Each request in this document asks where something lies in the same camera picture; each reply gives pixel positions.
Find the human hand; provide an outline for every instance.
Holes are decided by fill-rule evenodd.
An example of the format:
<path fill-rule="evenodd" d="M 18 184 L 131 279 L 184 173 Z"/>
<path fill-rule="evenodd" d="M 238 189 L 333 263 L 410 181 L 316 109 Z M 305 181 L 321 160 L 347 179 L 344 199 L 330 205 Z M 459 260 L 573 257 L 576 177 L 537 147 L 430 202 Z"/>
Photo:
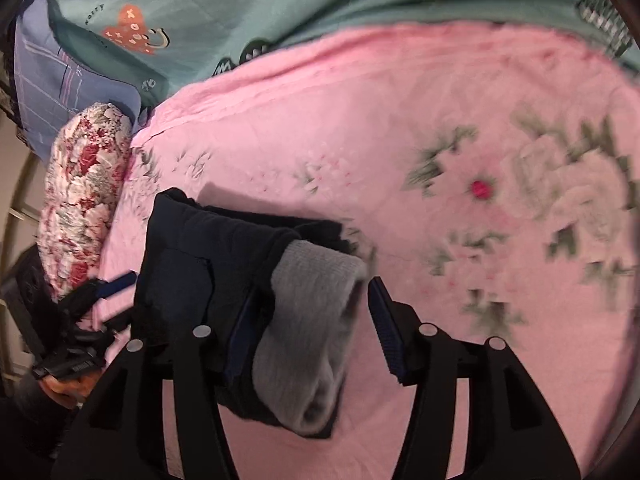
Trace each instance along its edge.
<path fill-rule="evenodd" d="M 102 370 L 94 370 L 70 381 L 59 381 L 53 376 L 46 376 L 39 384 L 50 399 L 72 410 L 78 402 L 83 402 L 89 396 L 101 376 Z"/>

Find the screw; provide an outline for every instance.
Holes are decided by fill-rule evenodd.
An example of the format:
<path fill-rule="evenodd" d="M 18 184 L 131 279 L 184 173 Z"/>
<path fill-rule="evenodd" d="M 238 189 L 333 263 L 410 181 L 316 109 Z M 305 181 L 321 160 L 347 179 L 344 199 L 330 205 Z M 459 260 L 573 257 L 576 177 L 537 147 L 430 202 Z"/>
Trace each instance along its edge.
<path fill-rule="evenodd" d="M 193 329 L 193 335 L 197 338 L 209 337 L 211 334 L 211 327 L 208 325 L 198 325 Z"/>
<path fill-rule="evenodd" d="M 418 332 L 423 336 L 433 337 L 438 333 L 438 327 L 431 323 L 422 323 L 418 327 Z"/>
<path fill-rule="evenodd" d="M 492 337 L 489 339 L 489 346 L 494 350 L 504 350 L 507 348 L 507 343 L 501 337 Z"/>
<path fill-rule="evenodd" d="M 140 339 L 132 339 L 127 343 L 127 350 L 129 352 L 137 352 L 139 350 L 142 350 L 143 346 L 144 343 L 140 341 Z"/>

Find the cartoon print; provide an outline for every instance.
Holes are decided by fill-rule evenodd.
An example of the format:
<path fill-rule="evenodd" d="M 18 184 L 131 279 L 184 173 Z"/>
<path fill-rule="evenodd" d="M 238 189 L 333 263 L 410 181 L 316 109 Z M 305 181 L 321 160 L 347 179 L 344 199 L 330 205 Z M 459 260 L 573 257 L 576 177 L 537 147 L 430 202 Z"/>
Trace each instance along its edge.
<path fill-rule="evenodd" d="M 155 86 L 156 86 L 156 80 L 155 79 L 147 79 L 146 81 L 142 82 L 142 89 L 145 92 L 149 92 Z"/>
<path fill-rule="evenodd" d="M 256 57 L 260 57 L 262 54 L 266 54 L 270 48 L 271 43 L 266 40 L 261 40 L 260 38 L 251 40 L 242 50 L 242 54 L 240 54 L 240 64 L 251 61 Z"/>
<path fill-rule="evenodd" d="M 118 25 L 107 27 L 103 36 L 132 52 L 155 54 L 155 51 L 169 46 L 169 37 L 162 28 L 148 28 L 139 7 L 127 4 L 118 14 Z M 149 35 L 158 36 L 159 43 L 149 42 Z"/>
<path fill-rule="evenodd" d="M 94 10 L 92 10 L 91 13 L 87 15 L 86 20 L 84 20 L 84 24 L 89 25 L 89 22 L 91 21 L 92 17 L 94 17 L 101 10 L 104 10 L 104 4 L 100 4 L 97 7 L 95 7 Z"/>
<path fill-rule="evenodd" d="M 216 69 L 213 71 L 213 74 L 211 74 L 211 76 L 213 77 L 215 75 L 223 74 L 225 72 L 231 72 L 235 68 L 236 68 L 236 64 L 231 60 L 230 57 L 223 57 L 218 62 L 218 65 L 216 66 Z"/>

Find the floral bedsheet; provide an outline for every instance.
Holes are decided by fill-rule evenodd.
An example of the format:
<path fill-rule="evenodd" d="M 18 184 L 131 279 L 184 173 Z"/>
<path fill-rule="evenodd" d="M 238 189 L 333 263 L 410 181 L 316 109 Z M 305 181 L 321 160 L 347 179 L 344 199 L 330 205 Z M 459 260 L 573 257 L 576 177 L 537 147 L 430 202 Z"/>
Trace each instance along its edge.
<path fill-rule="evenodd" d="M 422 320 L 513 346 L 584 466 L 634 304 L 639 134 L 636 88 L 574 38 L 477 23 L 342 32 L 156 110 L 133 140 L 101 274 L 139 268 L 153 198 L 170 186 L 339 220 Z M 96 322 L 130 301 L 101 304 Z M 223 419 L 243 479 L 386 480 L 413 394 L 389 375 L 363 305 L 331 441 Z"/>

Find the red floral cushion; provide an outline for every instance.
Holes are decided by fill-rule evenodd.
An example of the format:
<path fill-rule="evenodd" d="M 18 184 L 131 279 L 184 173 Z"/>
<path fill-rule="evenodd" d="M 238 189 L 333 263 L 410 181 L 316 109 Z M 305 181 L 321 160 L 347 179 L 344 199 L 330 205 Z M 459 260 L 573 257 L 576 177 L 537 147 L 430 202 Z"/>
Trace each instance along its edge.
<path fill-rule="evenodd" d="M 129 159 L 131 124 L 97 103 L 60 130 L 51 150 L 38 247 L 59 300 L 97 276 Z"/>

